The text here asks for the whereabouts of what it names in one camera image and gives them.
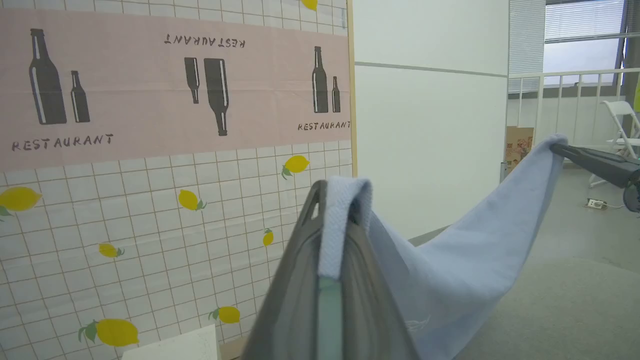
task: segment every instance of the brown box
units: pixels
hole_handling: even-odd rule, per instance
[[[507,174],[531,152],[533,127],[507,126]]]

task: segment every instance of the light blue towel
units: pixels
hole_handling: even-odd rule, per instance
[[[480,204],[417,248],[371,211],[368,180],[332,177],[319,275],[339,278],[346,216],[349,205],[358,204],[420,358],[453,359],[512,287],[529,255],[562,169],[563,158],[549,150],[553,143],[567,141],[562,135],[547,138]]]

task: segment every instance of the chair backrest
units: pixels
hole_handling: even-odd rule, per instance
[[[611,111],[611,115],[635,115],[636,114],[634,110],[631,108],[631,105],[629,105],[629,103],[626,101],[613,101],[613,102],[602,101],[602,103],[609,108],[609,111]]]

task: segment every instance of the lemon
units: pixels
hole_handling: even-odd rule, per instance
[[[40,200],[42,194],[33,189],[15,187],[5,190],[0,194],[0,206],[12,211],[25,211],[31,209]]]
[[[264,231],[264,237],[262,238],[262,243],[264,246],[269,246],[273,243],[273,231],[271,229],[266,229]]]
[[[102,255],[106,256],[107,258],[117,258],[118,256],[124,254],[124,250],[116,249],[110,243],[101,243],[100,244],[100,253]]]
[[[100,322],[94,320],[78,330],[78,341],[82,341],[83,333],[93,343],[97,335],[100,341],[112,347],[125,347],[140,342],[138,329],[123,319],[102,319]]]
[[[216,320],[220,317],[220,321],[223,323],[236,323],[240,322],[240,311],[233,306],[223,306],[211,311],[209,313],[209,319],[211,319],[211,317]]]
[[[302,0],[302,3],[313,11],[317,11],[318,0]]]
[[[207,204],[204,204],[202,200],[198,201],[196,194],[189,190],[180,190],[178,201],[183,208],[191,211],[202,210],[207,207]]]
[[[309,165],[309,160],[302,155],[292,156],[289,160],[287,160],[284,165],[282,165],[282,177],[284,175],[292,176],[291,173],[294,172],[303,172],[307,166]]]

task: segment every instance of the white wall panel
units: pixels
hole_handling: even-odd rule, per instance
[[[354,0],[355,61],[507,74],[509,0]]]
[[[358,175],[403,236],[452,224],[498,185],[506,78],[361,66],[355,75]]]

